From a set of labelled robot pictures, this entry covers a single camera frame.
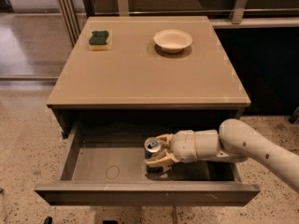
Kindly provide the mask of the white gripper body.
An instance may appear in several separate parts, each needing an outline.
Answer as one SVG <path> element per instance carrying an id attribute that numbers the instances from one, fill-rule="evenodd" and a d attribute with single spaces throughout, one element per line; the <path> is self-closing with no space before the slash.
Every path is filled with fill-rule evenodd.
<path id="1" fill-rule="evenodd" d="M 171 150 L 183 163 L 197 161 L 194 131 L 179 131 L 171 139 Z"/>

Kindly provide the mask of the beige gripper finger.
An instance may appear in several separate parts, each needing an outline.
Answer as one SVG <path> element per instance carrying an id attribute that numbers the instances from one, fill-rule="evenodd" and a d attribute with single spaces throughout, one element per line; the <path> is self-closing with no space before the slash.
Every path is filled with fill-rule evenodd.
<path id="1" fill-rule="evenodd" d="M 171 134 L 171 133 L 166 133 L 166 134 L 156 136 L 158 143 L 161 145 L 161 147 L 164 147 L 164 148 L 171 147 L 172 138 L 173 138 L 173 134 Z"/>
<path id="2" fill-rule="evenodd" d="M 179 162 L 181 162 L 181 159 L 177 158 L 170 149 L 164 149 L 152 154 L 149 159 L 145 159 L 148 167 L 170 166 Z"/>

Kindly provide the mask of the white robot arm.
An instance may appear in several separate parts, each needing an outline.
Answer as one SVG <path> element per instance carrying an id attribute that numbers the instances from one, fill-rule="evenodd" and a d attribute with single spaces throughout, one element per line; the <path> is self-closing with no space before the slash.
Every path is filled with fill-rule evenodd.
<path id="1" fill-rule="evenodd" d="M 242 162 L 251 158 L 299 191 L 299 156 L 280 147 L 239 119 L 227 119 L 218 130 L 179 131 L 148 138 L 149 167 L 195 161 Z"/>

